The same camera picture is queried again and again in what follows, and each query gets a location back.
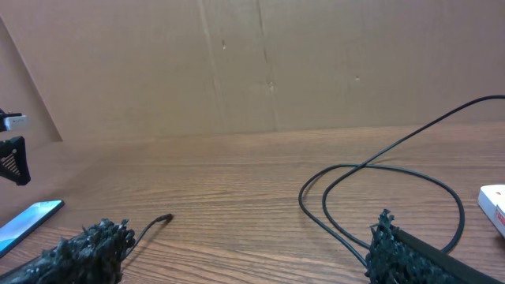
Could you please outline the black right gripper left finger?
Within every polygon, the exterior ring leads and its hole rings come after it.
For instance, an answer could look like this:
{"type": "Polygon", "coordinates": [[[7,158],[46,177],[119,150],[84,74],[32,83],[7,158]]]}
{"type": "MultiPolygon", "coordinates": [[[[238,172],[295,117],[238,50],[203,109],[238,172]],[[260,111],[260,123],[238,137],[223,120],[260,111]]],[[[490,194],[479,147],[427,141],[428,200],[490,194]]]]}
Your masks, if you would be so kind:
{"type": "Polygon", "coordinates": [[[62,238],[40,256],[1,275],[2,284],[116,284],[122,280],[122,261],[135,243],[127,220],[109,219],[62,238]]]}

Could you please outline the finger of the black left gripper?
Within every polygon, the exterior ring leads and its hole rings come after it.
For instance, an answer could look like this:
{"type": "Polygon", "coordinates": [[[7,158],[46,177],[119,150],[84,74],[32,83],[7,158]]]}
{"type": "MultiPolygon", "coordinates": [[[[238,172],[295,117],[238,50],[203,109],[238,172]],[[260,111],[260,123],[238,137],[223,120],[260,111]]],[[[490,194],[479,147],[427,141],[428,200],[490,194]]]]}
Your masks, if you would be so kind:
{"type": "Polygon", "coordinates": [[[16,185],[27,185],[31,181],[26,159],[25,139],[22,136],[1,141],[0,174],[16,185]]]}

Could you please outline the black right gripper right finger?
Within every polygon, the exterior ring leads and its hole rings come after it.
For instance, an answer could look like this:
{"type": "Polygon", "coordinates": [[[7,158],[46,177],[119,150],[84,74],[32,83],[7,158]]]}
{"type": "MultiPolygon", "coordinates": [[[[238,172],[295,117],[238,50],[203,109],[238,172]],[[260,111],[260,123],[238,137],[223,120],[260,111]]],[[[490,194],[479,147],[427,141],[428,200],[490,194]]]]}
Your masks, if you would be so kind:
{"type": "Polygon", "coordinates": [[[371,226],[372,243],[365,257],[365,276],[371,283],[501,283],[394,226],[393,220],[385,209],[371,226]]]}

